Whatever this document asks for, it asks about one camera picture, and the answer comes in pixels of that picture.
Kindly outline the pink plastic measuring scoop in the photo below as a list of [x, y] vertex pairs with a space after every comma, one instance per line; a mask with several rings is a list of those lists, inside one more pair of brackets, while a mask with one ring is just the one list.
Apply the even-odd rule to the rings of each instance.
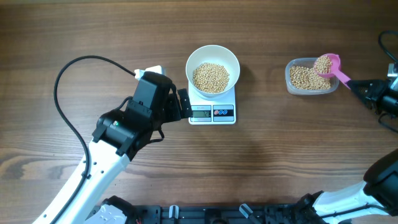
[[348, 82], [351, 79], [341, 71], [341, 60], [339, 55], [324, 54], [316, 59], [313, 68], [320, 77], [335, 77], [349, 89]]

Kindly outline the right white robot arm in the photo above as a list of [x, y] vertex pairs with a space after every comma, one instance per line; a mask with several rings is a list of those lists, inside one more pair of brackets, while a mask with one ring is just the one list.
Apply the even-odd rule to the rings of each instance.
[[[397, 80], [349, 80], [351, 91], [380, 115], [397, 117]], [[366, 215], [397, 215], [397, 150], [376, 161], [357, 184], [303, 196], [293, 207], [297, 223], [341, 223]]]

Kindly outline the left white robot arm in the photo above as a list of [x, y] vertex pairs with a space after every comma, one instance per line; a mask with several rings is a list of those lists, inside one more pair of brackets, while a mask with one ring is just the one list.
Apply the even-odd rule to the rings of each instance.
[[83, 145], [79, 165], [36, 223], [84, 223], [112, 181], [162, 125], [192, 115], [187, 89], [163, 74], [144, 72], [133, 96], [103, 114], [93, 138]]

